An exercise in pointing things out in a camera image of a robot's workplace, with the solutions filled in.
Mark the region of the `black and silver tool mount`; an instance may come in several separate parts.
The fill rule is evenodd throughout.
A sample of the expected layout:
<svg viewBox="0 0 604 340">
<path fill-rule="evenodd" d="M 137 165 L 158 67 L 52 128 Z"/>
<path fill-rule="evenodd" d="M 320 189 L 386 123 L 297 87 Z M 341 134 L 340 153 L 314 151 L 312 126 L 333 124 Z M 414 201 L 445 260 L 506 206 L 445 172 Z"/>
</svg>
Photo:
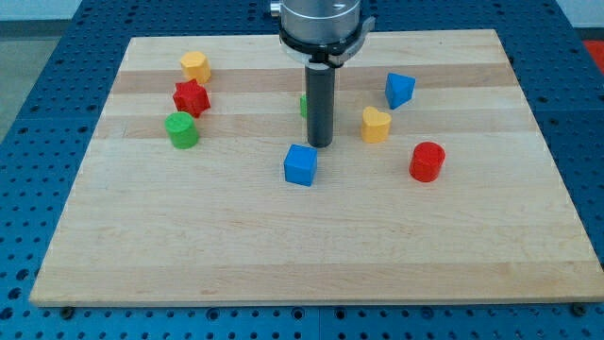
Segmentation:
<svg viewBox="0 0 604 340">
<path fill-rule="evenodd" d="M 376 18 L 368 17 L 346 38 L 327 44 L 302 42 L 286 30 L 279 30 L 279 43 L 291 59 L 308 68 L 341 68 L 362 48 L 367 34 L 375 28 Z"/>
</svg>

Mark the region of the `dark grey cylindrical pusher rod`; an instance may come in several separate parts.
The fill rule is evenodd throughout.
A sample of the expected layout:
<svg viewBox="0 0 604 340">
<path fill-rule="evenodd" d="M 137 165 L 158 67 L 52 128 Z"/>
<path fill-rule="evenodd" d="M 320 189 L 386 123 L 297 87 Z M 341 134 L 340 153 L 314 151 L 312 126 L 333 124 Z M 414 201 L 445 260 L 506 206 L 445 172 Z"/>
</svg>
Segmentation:
<svg viewBox="0 0 604 340">
<path fill-rule="evenodd" d="M 335 70 L 305 68 L 307 140 L 314 147 L 331 144 L 333 138 Z"/>
</svg>

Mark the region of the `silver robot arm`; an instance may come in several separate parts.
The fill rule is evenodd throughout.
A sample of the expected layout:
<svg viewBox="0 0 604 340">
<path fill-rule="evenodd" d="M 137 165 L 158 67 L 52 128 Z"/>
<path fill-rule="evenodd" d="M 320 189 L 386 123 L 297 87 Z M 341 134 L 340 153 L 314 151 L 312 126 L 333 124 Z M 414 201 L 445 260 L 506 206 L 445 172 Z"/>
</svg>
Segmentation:
<svg viewBox="0 0 604 340">
<path fill-rule="evenodd" d="M 269 12 L 278 19 L 284 51 L 305 67 L 308 143 L 327 147 L 334 131 L 336 70 L 362 49 L 376 18 L 361 18 L 361 0 L 276 0 Z"/>
</svg>

